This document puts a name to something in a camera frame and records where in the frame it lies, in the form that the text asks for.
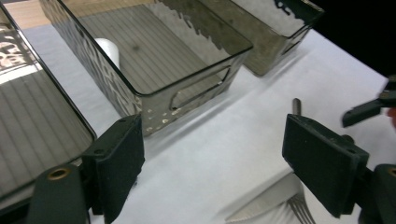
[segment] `clear plastic container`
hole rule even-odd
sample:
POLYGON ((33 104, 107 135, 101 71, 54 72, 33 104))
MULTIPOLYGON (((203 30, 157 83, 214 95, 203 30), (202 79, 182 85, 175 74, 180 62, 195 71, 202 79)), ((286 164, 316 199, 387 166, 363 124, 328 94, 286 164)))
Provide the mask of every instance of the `clear plastic container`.
POLYGON ((35 179, 53 166, 75 162, 95 135, 1 3, 0 59, 3 214, 12 204, 25 206, 35 179))
POLYGON ((307 0, 200 0, 253 44, 245 65, 262 77, 304 39, 323 14, 307 0))
POLYGON ((196 0, 40 0, 61 37, 121 116, 149 135, 226 91, 252 48, 196 0), (120 69, 95 38, 115 43, 120 69))

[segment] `dark plastic part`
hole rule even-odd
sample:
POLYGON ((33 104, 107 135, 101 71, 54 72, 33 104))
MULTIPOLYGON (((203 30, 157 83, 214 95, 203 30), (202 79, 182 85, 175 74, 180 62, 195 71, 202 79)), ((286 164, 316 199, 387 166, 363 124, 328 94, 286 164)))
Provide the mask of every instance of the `dark plastic part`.
POLYGON ((353 140, 353 138, 352 138, 351 136, 349 136, 349 135, 347 135, 347 134, 343 134, 343 135, 341 135, 341 136, 342 136, 345 140, 347 140, 348 142, 355 144, 355 140, 353 140))
POLYGON ((375 167, 373 192, 382 223, 396 223, 395 165, 381 164, 375 167))
POLYGON ((83 172, 92 178, 92 210, 113 222, 145 161, 140 116, 120 119, 82 155, 83 172))
POLYGON ((87 221, 77 166, 57 166, 38 177, 30 202, 28 224, 85 224, 87 221))
POLYGON ((354 107, 343 116, 343 127, 352 126, 365 119, 379 115, 381 107, 383 107, 383 104, 378 99, 354 107))
POLYGON ((381 113, 382 107, 396 107, 396 75, 389 76, 389 81, 378 98, 354 107, 343 116, 343 127, 348 127, 381 113))
POLYGON ((288 115, 282 155, 333 216, 352 212, 351 191, 366 171, 367 152, 312 119, 288 115))
POLYGON ((355 179, 355 184, 351 192, 352 200, 361 207, 360 224, 382 223, 373 193, 373 176, 374 172, 366 168, 364 175, 355 179))
POLYGON ((29 202, 30 202, 30 198, 22 200, 18 203, 14 203, 9 207, 0 210, 0 223, 2 224, 26 223, 29 202))

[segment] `knife blade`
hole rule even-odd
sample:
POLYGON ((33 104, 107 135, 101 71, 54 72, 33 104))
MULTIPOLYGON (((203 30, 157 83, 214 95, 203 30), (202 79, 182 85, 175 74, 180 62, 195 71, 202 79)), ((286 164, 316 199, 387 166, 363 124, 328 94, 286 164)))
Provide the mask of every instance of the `knife blade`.
POLYGON ((225 221, 233 223, 264 214, 297 194, 301 187, 300 179, 294 173, 289 173, 227 217, 225 221))

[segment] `metal utensil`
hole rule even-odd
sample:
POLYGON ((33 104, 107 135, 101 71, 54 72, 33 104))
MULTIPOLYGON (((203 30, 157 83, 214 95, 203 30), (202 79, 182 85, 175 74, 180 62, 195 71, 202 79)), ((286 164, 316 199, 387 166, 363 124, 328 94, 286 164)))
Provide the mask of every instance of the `metal utensil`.
MULTIPOLYGON (((297 98, 292 101, 292 113, 295 115, 302 114, 302 104, 297 98)), ((294 215, 302 224, 315 224, 305 201, 303 184, 294 173, 285 175, 273 186, 226 218, 226 222, 232 223, 251 219, 284 202, 289 204, 294 215)))
POLYGON ((295 174, 285 175, 225 220, 227 223, 232 223, 264 214, 296 195, 300 191, 300 187, 300 179, 295 174))

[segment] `white tablecloth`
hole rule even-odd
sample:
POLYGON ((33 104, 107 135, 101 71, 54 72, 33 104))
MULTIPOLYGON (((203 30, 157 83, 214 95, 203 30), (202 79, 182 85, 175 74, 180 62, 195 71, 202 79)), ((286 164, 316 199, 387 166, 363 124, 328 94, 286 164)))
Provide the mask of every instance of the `white tablecloth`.
MULTIPOLYGON (((49 27, 26 30, 40 39, 49 27)), ((119 115, 82 67, 62 65, 45 46, 61 38, 36 41, 34 47, 100 135, 119 115)), ((353 127, 341 127, 352 106, 372 100, 386 80, 323 36, 311 31, 287 60, 263 78, 245 67, 231 88, 165 129, 145 138, 146 163, 116 223, 219 224, 290 171, 281 156, 291 100, 300 98, 303 115, 339 134, 351 135, 371 153, 369 167, 396 162, 395 131, 384 115, 353 127)), ((356 223, 354 216, 332 218, 306 191, 317 223, 356 223)), ((103 223, 94 217, 93 223, 103 223)), ((243 223, 298 223, 281 204, 243 223)))

